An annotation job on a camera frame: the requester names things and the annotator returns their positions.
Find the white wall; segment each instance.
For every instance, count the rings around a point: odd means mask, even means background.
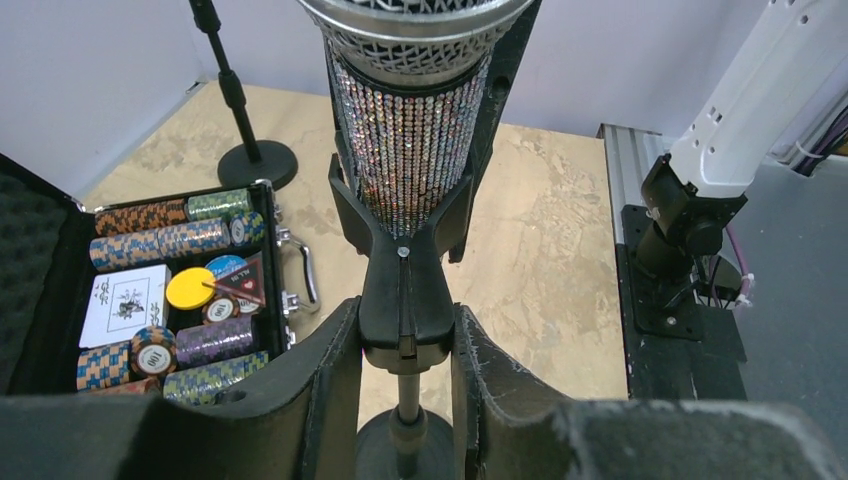
[[[174,2],[0,2],[0,151],[84,194],[202,75]]]
[[[682,132],[765,2],[544,0],[504,120],[584,135],[594,135],[601,122]],[[244,83],[327,93],[320,34],[295,0],[215,5],[224,47]],[[214,76],[209,44],[194,30]]]

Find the microphone grille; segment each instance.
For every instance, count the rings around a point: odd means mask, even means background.
[[[429,86],[467,71],[534,0],[299,0],[334,53],[377,81]]]
[[[374,10],[400,13],[447,13],[476,7],[492,0],[347,0]]]

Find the marble floor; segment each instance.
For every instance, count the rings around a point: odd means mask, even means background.
[[[300,339],[361,292],[367,258],[343,238],[327,168],[327,97],[246,87],[257,138],[281,141],[300,171],[277,193],[284,224],[315,253],[323,308],[296,314]],[[240,143],[216,84],[203,87],[86,198],[89,207],[218,186],[216,163]],[[288,290],[303,292],[299,257]],[[575,398],[627,395],[604,147],[600,140],[502,125],[475,201],[465,260],[445,271],[454,301],[554,388]],[[397,401],[393,379],[364,367],[360,425]],[[421,403],[451,418],[446,362],[422,376]]]

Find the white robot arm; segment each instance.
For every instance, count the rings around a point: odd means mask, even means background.
[[[735,198],[779,136],[848,56],[848,0],[766,0],[709,101],[671,148],[698,197]]]

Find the purple poker chip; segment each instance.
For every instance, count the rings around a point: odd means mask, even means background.
[[[228,360],[256,350],[249,316],[177,332],[177,362],[181,369]]]

